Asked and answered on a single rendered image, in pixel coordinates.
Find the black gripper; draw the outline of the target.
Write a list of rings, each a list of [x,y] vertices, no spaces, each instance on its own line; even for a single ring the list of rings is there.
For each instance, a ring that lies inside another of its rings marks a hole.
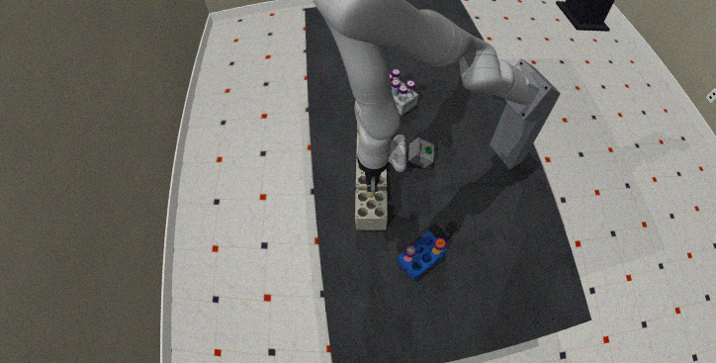
[[[368,182],[367,183],[368,192],[378,192],[379,188],[378,188],[377,182],[379,182],[379,180],[380,180],[381,173],[387,169],[387,167],[389,165],[389,161],[384,167],[379,168],[379,169],[370,169],[370,168],[365,167],[364,165],[361,164],[361,162],[359,161],[359,158],[358,158],[358,164],[359,164],[360,168],[365,172],[366,182]]]

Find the conical tube with yellow liquid and purple cap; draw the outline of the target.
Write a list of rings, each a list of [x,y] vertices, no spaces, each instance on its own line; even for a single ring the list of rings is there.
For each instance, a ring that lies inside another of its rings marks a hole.
[[[366,178],[365,178],[365,183],[366,183],[366,196],[367,196],[368,198],[374,198],[375,195],[376,195],[376,192],[368,192],[368,190],[367,190],[367,188],[368,188],[367,183],[368,183],[368,182],[366,182]]]

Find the blue tube rack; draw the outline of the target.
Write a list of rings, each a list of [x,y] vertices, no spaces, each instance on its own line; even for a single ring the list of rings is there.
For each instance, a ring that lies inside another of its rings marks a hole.
[[[430,237],[428,237],[428,236],[430,236]],[[413,281],[416,280],[420,276],[420,274],[422,275],[425,271],[427,271],[432,265],[434,265],[438,260],[440,260],[445,255],[445,253],[447,251],[446,248],[444,248],[440,254],[434,254],[432,252],[432,248],[434,246],[434,241],[436,239],[437,238],[429,231],[423,237],[421,237],[417,242],[415,242],[413,244],[416,247],[416,254],[414,255],[414,257],[411,261],[405,261],[403,259],[404,252],[398,256],[398,259],[397,259],[398,265],[406,272],[406,274]],[[432,260],[431,260],[431,258],[432,258]]]

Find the white tube rack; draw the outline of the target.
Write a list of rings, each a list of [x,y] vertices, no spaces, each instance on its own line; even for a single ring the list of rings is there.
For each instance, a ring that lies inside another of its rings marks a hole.
[[[418,98],[418,95],[417,95],[414,91],[413,91],[413,96],[412,96],[412,97],[407,97],[407,98],[406,98],[406,101],[404,101],[404,102],[400,102],[400,101],[399,101],[399,95],[398,95],[398,96],[394,96],[394,99],[396,100],[396,104],[397,104],[397,107],[398,107],[398,110],[399,110],[399,114],[402,116],[404,113],[406,113],[407,111],[409,111],[410,109],[412,109],[414,106],[416,106],[416,105],[417,105],[417,98]],[[400,105],[402,105],[402,107],[400,107],[400,106],[398,105],[398,103],[399,103]],[[401,113],[401,111],[402,111],[402,113]]]

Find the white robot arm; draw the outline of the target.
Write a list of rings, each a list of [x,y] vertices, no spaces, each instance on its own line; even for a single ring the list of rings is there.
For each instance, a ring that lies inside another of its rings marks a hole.
[[[435,11],[418,10],[405,0],[313,2],[332,32],[348,75],[356,100],[358,158],[367,168],[379,169],[388,161],[398,172],[406,168],[405,138],[397,135],[392,140],[401,118],[379,45],[438,67],[459,61],[463,86],[470,91],[524,105],[540,89],[529,71],[497,59],[492,45]]]

